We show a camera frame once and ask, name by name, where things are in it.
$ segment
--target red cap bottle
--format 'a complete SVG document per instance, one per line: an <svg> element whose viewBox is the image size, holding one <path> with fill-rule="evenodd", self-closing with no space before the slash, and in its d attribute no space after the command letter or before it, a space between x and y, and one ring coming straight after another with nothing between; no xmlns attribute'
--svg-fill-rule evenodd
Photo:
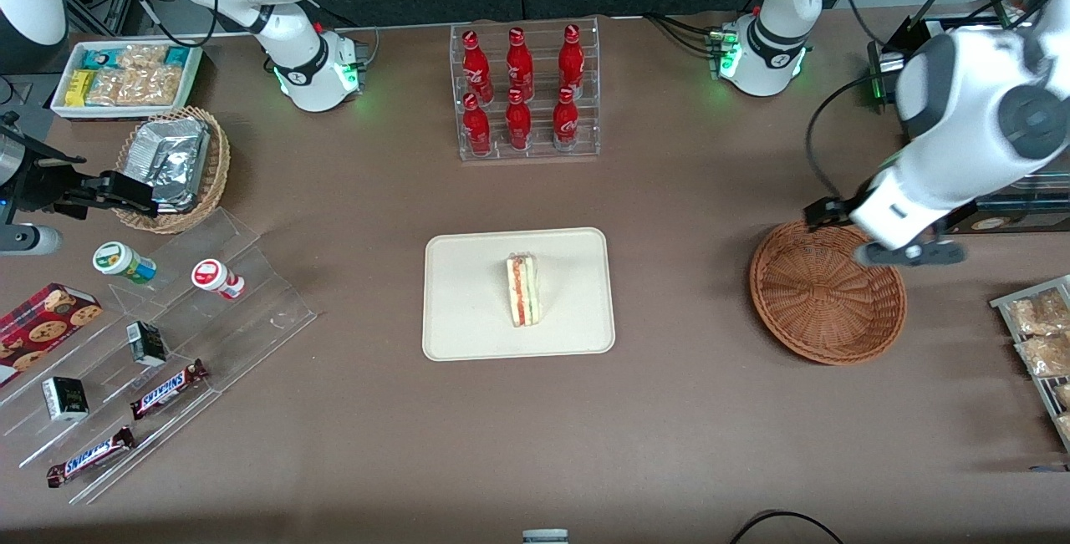
<svg viewBox="0 0 1070 544"><path fill-rule="evenodd" d="M557 106L553 109L553 146L557 151L572 151L576 147L576 126L580 112L572 102L572 89L562 87Z"/></svg>
<svg viewBox="0 0 1070 544"><path fill-rule="evenodd" d="M480 105L487 105L494 100L494 85L490 81L490 62L479 48L479 37L472 30L461 34L464 45L464 78L469 89L476 94Z"/></svg>
<svg viewBox="0 0 1070 544"><path fill-rule="evenodd" d="M518 88L524 101L530 101L535 96L535 62L520 28L509 28L509 52L505 55L505 64L509 67L509 86Z"/></svg>
<svg viewBox="0 0 1070 544"><path fill-rule="evenodd" d="M464 123L464 136L469 139L469 147L474 155L484 156L490 154L490 120L487 114L479 108L479 102L474 93L465 93L462 99L464 103L464 116L461 121Z"/></svg>
<svg viewBox="0 0 1070 544"><path fill-rule="evenodd" d="M565 45L557 55L561 72L560 86L572 89L572 99L583 96L583 47L580 46L580 27L565 26Z"/></svg>
<svg viewBox="0 0 1070 544"><path fill-rule="evenodd" d="M509 107L505 110L505 122L509 126L509 145L518 151L528 149L532 135L532 112L524 103L524 94L518 88L509 89Z"/></svg>

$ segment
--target red box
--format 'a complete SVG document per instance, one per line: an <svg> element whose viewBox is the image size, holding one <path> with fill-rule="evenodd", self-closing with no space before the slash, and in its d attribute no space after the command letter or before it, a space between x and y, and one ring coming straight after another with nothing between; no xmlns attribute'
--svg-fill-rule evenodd
<svg viewBox="0 0 1070 544"><path fill-rule="evenodd" d="M0 388L102 312L93 296L50 283L0 317Z"/></svg>

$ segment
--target snickers bar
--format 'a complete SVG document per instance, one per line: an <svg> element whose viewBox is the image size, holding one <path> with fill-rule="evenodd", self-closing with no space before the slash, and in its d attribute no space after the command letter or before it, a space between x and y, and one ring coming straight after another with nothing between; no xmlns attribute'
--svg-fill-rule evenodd
<svg viewBox="0 0 1070 544"><path fill-rule="evenodd" d="M193 364L186 366L181 373L160 383L153 391L144 394L144 397L131 403L131 410L134 411L134 420L144 419L152 412L163 408L168 402L173 399L189 386L196 383L208 376L208 369L198 358Z"/></svg>
<svg viewBox="0 0 1070 544"><path fill-rule="evenodd" d="M79 472L100 466L105 459L133 448L137 448L137 442L134 441L134 434L131 433L129 427L123 427L119 429L118 434L82 452L73 459L49 468L48 487L59 487L74 479Z"/></svg>

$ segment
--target cookie box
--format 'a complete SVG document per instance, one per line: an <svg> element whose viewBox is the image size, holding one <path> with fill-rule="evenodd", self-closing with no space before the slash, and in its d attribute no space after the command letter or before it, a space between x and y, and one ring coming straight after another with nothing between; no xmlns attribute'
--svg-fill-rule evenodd
<svg viewBox="0 0 1070 544"><path fill-rule="evenodd" d="M201 56L203 55L203 50L199 47L189 49L189 56L186 57L185 64L182 67L182 78L179 82L179 92L174 95L174 101L170 105L124 105L109 107L68 106L65 104L64 93L71 86L71 78L74 76L76 70L82 66L82 60L86 57L86 51L119 48L129 44L173 46L173 43L167 39L110 39L107 41L87 41L83 43L77 43L74 45L74 49L71 51L71 57L67 60L66 66L63 69L63 75L60 77L60 84L56 90L56 94L52 95L52 101L50 103L51 110L55 111L57 116L66 118L72 122L100 122L140 120L144 117L168 114L168 111L173 111L184 107L186 105L186 100L189 99L189 91L194 87L194 77L197 75L197 69L200 65Z"/></svg>
<svg viewBox="0 0 1070 544"><path fill-rule="evenodd" d="M102 312L93 296L51 283L0 317L0 388Z"/></svg>

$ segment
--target foil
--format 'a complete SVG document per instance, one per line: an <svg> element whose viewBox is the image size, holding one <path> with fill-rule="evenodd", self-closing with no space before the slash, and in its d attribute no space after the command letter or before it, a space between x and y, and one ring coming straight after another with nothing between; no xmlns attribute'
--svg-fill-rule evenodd
<svg viewBox="0 0 1070 544"><path fill-rule="evenodd" d="M196 118L147 122L134 135L123 175L152 186L159 213L188 212L197 206L211 137Z"/></svg>

